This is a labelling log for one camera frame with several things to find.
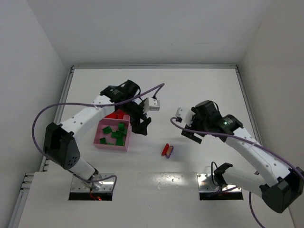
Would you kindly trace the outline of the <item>red lego brick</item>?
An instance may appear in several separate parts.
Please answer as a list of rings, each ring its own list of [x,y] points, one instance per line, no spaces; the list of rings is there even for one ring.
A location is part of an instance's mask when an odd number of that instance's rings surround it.
[[[124,119],[125,113],[118,113],[117,119]]]

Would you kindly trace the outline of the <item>green square lego brick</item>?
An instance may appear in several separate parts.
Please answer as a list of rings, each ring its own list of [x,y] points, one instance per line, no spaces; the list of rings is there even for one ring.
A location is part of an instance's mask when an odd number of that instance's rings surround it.
[[[124,123],[119,123],[118,124],[118,130],[121,131],[121,132],[124,132],[125,131],[125,124]]]

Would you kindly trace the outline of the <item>green lego plate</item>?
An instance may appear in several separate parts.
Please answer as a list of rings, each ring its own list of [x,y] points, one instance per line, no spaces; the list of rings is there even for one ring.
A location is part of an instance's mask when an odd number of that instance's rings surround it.
[[[115,131],[115,132],[112,132],[111,133],[111,137],[112,138],[123,138],[126,136],[126,133],[125,132],[121,132],[121,131]]]

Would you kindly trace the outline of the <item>red purple lego stack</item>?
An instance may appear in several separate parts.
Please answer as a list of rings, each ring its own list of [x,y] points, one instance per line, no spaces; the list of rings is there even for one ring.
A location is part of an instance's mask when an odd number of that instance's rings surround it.
[[[174,150],[174,146],[169,145],[168,143],[164,146],[162,152],[161,152],[161,156],[165,156],[167,159],[170,158],[172,152]]]

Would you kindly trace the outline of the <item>green two-stud lego brick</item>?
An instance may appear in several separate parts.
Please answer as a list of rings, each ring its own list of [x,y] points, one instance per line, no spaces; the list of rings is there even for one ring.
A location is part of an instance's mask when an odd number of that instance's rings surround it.
[[[107,144],[106,138],[99,139],[100,144]]]

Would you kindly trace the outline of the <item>red flower lego piece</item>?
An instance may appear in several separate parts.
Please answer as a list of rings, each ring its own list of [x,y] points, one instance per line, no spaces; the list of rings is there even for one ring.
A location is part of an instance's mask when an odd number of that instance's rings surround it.
[[[110,119],[116,119],[117,117],[118,117],[117,113],[111,113],[106,116],[106,118],[110,118]]]

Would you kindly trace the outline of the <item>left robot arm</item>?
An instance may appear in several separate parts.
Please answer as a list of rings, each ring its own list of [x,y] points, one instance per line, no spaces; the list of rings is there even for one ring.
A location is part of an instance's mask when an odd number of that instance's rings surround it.
[[[116,110],[129,115],[133,133],[147,135],[151,118],[144,113],[143,102],[134,102],[138,91],[140,87],[131,80],[119,86],[110,85],[77,114],[59,124],[50,123],[43,146],[46,156],[80,180],[91,183],[98,171],[80,155],[78,141]]]

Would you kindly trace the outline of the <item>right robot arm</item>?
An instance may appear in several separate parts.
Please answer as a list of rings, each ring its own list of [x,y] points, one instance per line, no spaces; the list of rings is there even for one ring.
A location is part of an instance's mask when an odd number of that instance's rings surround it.
[[[191,109],[178,108],[178,122],[184,122],[182,135],[201,143],[195,134],[218,137],[236,150],[258,172],[250,174],[224,163],[213,171],[215,183],[223,188],[236,185],[259,196],[274,212],[282,213],[304,190],[304,172],[262,149],[243,124],[233,115],[222,116],[218,106],[207,100]]]

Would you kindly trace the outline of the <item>small pink bin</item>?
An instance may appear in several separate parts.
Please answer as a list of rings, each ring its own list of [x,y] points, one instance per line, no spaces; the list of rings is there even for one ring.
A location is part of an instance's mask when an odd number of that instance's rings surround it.
[[[129,115],[121,110],[117,110],[117,111],[114,111],[113,113],[107,115],[105,118],[127,120],[127,119],[129,119]]]

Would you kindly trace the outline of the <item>large pink bin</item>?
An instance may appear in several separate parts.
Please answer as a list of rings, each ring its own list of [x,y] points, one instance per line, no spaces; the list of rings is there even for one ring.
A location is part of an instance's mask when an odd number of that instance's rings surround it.
[[[104,118],[99,121],[93,145],[100,150],[127,152],[131,135],[129,116],[123,119]]]

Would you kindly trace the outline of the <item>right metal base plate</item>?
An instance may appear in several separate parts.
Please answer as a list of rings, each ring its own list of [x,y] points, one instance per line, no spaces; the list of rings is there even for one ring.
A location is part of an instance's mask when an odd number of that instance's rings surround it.
[[[197,181],[200,193],[241,192],[242,189],[235,185],[227,185],[223,188],[216,186],[211,179],[210,173],[198,173]]]

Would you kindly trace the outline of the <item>metal base plate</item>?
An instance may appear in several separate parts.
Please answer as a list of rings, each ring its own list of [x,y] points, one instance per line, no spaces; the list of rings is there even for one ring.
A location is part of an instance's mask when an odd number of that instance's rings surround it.
[[[216,186],[211,179],[210,173],[198,173],[197,181],[200,193],[241,192],[242,189],[235,185],[227,185],[223,188]]]
[[[117,176],[111,173],[100,173],[93,180],[97,182],[88,183],[73,176],[70,192],[71,193],[111,193],[116,185]]]

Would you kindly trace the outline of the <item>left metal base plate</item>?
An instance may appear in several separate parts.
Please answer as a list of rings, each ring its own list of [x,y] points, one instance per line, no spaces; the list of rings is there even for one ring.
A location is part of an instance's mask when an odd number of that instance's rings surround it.
[[[70,192],[71,193],[111,193],[116,185],[117,176],[111,173],[100,173],[93,180],[97,182],[88,183],[73,176]]]

